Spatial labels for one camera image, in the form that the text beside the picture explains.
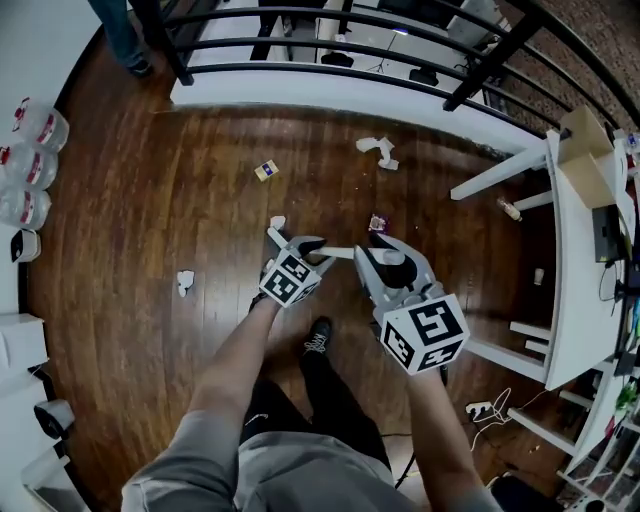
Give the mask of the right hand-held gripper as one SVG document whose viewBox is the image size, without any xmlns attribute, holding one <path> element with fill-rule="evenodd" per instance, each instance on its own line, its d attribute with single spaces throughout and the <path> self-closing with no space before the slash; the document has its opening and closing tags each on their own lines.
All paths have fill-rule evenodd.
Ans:
<svg viewBox="0 0 640 512">
<path fill-rule="evenodd" d="M 470 336 L 457 297 L 431 283 L 428 261 L 411 246 L 384 234 L 369 241 L 354 247 L 353 262 L 382 347 L 409 375 L 455 360 Z"/>
</svg>

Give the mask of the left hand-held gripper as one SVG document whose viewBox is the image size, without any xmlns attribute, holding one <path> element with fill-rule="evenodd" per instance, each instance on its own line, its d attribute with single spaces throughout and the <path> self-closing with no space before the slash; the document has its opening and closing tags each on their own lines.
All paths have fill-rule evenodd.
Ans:
<svg viewBox="0 0 640 512">
<path fill-rule="evenodd" d="M 331 268 L 336 258 L 324 256 L 313 265 L 313 269 L 301 258 L 323 246 L 322 237 L 304 235 L 291 238 L 261 279 L 259 290 L 283 308 L 306 298 L 318 286 L 320 277 Z"/>
</svg>

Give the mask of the person's right forearm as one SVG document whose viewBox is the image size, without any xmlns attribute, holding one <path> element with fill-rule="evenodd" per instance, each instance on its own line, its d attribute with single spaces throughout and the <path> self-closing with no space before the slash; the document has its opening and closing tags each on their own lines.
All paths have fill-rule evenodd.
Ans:
<svg viewBox="0 0 640 512">
<path fill-rule="evenodd" d="M 456 415 L 441 371 L 419 373 L 407 384 L 412 442 L 431 501 L 479 482 L 468 439 Z"/>
</svg>

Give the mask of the person's left forearm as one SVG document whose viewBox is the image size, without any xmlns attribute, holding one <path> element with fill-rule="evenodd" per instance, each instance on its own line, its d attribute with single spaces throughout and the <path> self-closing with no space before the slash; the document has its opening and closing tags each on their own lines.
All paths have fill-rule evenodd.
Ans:
<svg viewBox="0 0 640 512">
<path fill-rule="evenodd" d="M 256 303 L 205 367 L 195 386 L 190 411 L 214 411 L 241 423 L 279 311 L 280 305 L 271 298 Z"/>
</svg>

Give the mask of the person's left black shoe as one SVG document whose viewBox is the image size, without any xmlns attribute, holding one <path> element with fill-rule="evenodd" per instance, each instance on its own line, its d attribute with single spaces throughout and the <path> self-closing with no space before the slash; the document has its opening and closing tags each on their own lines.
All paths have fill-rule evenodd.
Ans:
<svg viewBox="0 0 640 512">
<path fill-rule="evenodd" d="M 303 344 L 303 354 L 318 353 L 325 354 L 332 338 L 332 322 L 331 319 L 322 316 L 317 318 Z"/>
</svg>

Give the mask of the person's black trousers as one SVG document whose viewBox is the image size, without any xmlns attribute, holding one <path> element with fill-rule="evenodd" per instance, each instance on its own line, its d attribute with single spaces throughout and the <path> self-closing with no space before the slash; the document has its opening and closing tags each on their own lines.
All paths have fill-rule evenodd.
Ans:
<svg viewBox="0 0 640 512">
<path fill-rule="evenodd" d="M 299 359 L 312 416 L 307 420 L 274 381 L 259 377 L 240 437 L 245 442 L 265 432 L 302 432 L 333 437 L 389 466 L 375 422 L 367 416 L 329 358 L 309 351 Z"/>
</svg>

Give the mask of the white table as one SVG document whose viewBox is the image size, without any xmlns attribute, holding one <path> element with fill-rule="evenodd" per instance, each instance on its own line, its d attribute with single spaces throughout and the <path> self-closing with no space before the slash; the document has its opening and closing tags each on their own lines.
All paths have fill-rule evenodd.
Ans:
<svg viewBox="0 0 640 512">
<path fill-rule="evenodd" d="M 595 261 L 591 211 L 583 204 L 558 167 L 560 135 L 527 150 L 454 187 L 459 201 L 511 178 L 534 164 L 546 165 L 551 181 L 556 234 L 556 279 L 551 328 L 541 333 L 548 341 L 543 361 L 471 337 L 465 350 L 556 389 L 596 367 L 616 350 L 622 305 L 604 301 L 600 292 L 605 267 Z"/>
</svg>

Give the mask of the black electronic box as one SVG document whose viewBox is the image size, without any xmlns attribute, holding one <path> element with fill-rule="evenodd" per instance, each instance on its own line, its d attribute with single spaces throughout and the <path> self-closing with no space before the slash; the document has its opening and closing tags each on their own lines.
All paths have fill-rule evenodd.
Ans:
<svg viewBox="0 0 640 512">
<path fill-rule="evenodd" d="M 609 205 L 596 208 L 591 213 L 595 260 L 600 263 L 622 260 L 626 248 L 621 233 L 617 206 Z"/>
</svg>

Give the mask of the person's grey shirt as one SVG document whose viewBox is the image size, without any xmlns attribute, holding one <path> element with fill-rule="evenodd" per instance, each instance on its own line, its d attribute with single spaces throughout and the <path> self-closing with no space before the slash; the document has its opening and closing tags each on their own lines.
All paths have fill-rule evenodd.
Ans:
<svg viewBox="0 0 640 512">
<path fill-rule="evenodd" d="M 193 411 L 122 489 L 122 512 L 418 512 L 390 471 L 331 436 L 274 431 L 245 442 Z"/>
</svg>

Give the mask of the open cardboard box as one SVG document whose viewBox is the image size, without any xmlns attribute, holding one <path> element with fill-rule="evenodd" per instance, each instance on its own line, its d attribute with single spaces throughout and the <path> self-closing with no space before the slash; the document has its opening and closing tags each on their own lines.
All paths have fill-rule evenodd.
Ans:
<svg viewBox="0 0 640 512">
<path fill-rule="evenodd" d="M 615 198 L 615 153 L 605 128 L 583 105 L 561 119 L 558 166 L 589 209 Z"/>
</svg>

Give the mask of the black metal railing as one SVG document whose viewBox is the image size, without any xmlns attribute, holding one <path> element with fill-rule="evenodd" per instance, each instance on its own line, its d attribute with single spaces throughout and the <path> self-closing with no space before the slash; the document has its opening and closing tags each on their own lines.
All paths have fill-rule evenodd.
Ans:
<svg viewBox="0 0 640 512">
<path fill-rule="evenodd" d="M 153 26 L 177 106 L 347 111 L 501 148 L 579 106 L 640 128 L 640 92 L 550 0 L 192 0 Z"/>
</svg>

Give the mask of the large white paper sheet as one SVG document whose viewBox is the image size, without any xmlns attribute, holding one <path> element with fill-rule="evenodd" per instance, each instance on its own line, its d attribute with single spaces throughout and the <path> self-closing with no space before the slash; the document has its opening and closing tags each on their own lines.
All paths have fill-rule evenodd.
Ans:
<svg viewBox="0 0 640 512">
<path fill-rule="evenodd" d="M 615 130 L 613 136 L 615 199 L 631 243 L 634 243 L 638 222 L 638 210 L 635 196 L 629 193 L 629 191 L 635 192 L 635 183 L 634 178 L 629 174 L 628 137 L 622 129 Z"/>
</svg>

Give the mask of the small white black bin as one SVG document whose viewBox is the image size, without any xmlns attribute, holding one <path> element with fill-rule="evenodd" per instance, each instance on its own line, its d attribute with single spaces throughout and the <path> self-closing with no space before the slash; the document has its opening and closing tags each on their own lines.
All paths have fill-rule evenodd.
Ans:
<svg viewBox="0 0 640 512">
<path fill-rule="evenodd" d="M 13 263 L 28 263 L 41 254 L 39 234 L 33 230 L 20 229 L 10 242 L 11 261 Z"/>
<path fill-rule="evenodd" d="M 63 399 L 44 401 L 34 406 L 34 414 L 43 432 L 54 440 L 68 438 L 75 421 L 70 404 Z"/>
</svg>

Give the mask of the white cabinet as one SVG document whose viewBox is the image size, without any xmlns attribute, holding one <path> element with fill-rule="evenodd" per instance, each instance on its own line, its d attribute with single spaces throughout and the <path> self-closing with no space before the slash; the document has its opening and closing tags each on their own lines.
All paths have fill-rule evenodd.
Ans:
<svg viewBox="0 0 640 512">
<path fill-rule="evenodd" d="M 42 319 L 30 314 L 0 315 L 0 382 L 47 361 Z"/>
</svg>

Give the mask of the white low furniture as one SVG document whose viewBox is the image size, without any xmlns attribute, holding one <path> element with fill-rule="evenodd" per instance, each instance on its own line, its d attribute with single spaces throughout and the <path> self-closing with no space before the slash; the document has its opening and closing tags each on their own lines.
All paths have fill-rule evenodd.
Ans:
<svg viewBox="0 0 640 512">
<path fill-rule="evenodd" d="M 51 448 L 22 469 L 22 485 L 43 512 L 92 512 L 66 470 L 69 463 Z"/>
</svg>

